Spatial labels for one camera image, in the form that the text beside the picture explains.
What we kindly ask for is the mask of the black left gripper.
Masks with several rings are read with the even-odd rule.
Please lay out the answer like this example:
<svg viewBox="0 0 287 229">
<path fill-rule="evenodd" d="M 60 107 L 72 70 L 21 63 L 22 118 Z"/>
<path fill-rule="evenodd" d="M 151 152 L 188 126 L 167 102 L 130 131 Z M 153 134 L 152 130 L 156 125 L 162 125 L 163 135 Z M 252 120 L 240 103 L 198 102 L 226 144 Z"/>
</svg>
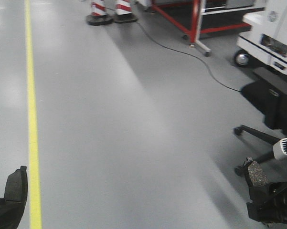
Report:
<svg viewBox="0 0 287 229">
<path fill-rule="evenodd" d="M 22 219 L 27 198 L 22 201 L 0 198 L 0 229 L 17 229 Z"/>
</svg>

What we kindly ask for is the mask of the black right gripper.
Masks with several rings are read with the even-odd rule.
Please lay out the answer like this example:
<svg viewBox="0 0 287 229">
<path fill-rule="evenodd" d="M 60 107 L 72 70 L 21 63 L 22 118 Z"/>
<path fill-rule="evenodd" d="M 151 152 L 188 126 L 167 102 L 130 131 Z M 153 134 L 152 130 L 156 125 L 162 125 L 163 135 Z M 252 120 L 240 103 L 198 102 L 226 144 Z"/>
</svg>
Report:
<svg viewBox="0 0 287 229">
<path fill-rule="evenodd" d="M 249 218 L 262 223 L 287 224 L 287 182 L 250 187 Z"/>
</svg>

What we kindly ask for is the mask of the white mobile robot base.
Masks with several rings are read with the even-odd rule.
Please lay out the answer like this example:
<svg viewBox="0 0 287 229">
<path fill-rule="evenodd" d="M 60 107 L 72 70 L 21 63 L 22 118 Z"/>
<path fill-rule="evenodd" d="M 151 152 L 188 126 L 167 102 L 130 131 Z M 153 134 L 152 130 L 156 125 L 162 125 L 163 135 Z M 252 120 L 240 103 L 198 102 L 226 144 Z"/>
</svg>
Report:
<svg viewBox="0 0 287 229">
<path fill-rule="evenodd" d="M 247 13 L 250 31 L 238 35 L 234 63 L 248 67 L 254 59 L 287 75 L 287 0 L 269 0 L 263 11 Z"/>
</svg>

